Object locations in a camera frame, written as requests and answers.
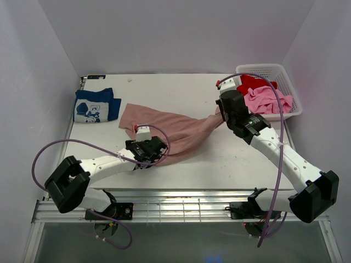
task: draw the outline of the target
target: white wall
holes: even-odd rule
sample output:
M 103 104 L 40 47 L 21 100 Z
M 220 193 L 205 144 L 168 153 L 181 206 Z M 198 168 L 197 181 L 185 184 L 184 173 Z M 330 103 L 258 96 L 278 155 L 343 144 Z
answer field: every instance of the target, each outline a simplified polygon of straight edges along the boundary
M 0 262 L 20 262 L 41 191 L 36 152 L 64 136 L 79 78 L 37 0 L 0 0 Z M 57 148 L 40 159 L 43 182 Z
M 281 63 L 314 0 L 39 0 L 80 76 Z
M 350 1 L 316 1 L 283 63 L 304 107 L 288 121 L 296 149 L 340 178 L 329 214 L 344 262 L 351 261 L 350 29 Z

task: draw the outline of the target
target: printed design on towel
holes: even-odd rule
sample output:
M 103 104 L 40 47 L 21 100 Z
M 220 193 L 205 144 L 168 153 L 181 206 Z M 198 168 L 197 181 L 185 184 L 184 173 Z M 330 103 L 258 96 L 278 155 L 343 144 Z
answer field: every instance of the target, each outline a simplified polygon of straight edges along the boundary
M 75 108 L 76 122 L 106 122 L 109 114 L 107 102 L 77 100 Z

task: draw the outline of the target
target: blue and white towel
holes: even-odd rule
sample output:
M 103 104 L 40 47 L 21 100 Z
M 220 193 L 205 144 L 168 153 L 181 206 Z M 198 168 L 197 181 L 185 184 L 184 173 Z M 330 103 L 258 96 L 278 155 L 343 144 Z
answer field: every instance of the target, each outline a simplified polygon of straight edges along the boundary
M 109 122 L 118 119 L 121 99 L 114 99 L 114 91 L 107 88 L 99 92 L 77 90 L 74 122 Z

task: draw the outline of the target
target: white laundry basket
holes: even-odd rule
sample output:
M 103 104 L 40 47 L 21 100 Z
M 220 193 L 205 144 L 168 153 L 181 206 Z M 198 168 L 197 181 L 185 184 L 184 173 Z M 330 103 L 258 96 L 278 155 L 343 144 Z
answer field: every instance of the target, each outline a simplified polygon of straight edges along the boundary
M 259 74 L 270 81 L 275 81 L 280 90 L 284 95 L 292 95 L 292 110 L 290 113 L 284 113 L 284 119 L 288 119 L 291 116 L 300 115 L 302 113 L 302 106 L 300 99 L 291 84 L 291 81 L 283 66 L 279 64 L 247 64 L 236 67 L 236 73 L 255 73 Z M 279 121 L 279 114 L 263 115 L 268 121 Z

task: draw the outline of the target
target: metal frame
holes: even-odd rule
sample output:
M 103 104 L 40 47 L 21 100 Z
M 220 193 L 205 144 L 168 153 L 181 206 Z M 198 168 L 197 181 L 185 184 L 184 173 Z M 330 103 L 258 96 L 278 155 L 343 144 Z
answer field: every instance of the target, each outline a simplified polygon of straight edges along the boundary
M 81 78 L 80 89 L 84 88 L 86 77 Z M 68 138 L 73 126 L 72 118 L 67 127 L 65 138 Z M 295 149 L 291 140 L 290 131 L 286 122 L 284 126 L 289 143 Z M 63 144 L 58 164 L 64 158 L 67 144 Z M 130 223 L 168 223 L 168 222 L 244 222 L 244 220 L 232 220 L 230 213 L 224 210 L 230 202 L 246 201 L 253 192 L 250 190 L 116 190 L 110 189 L 118 202 L 133 202 L 133 220 Z M 84 219 L 85 210 L 77 208 L 67 214 L 60 214 L 55 204 L 50 201 L 48 195 L 43 201 L 37 203 L 29 241 L 25 250 L 23 262 L 34 262 L 39 249 L 40 240 L 46 222 L 81 222 Z M 293 214 L 288 214 L 286 221 L 300 221 Z M 319 216 L 318 221 L 332 262 L 342 262 L 335 238 L 330 228 L 329 218 L 326 215 Z

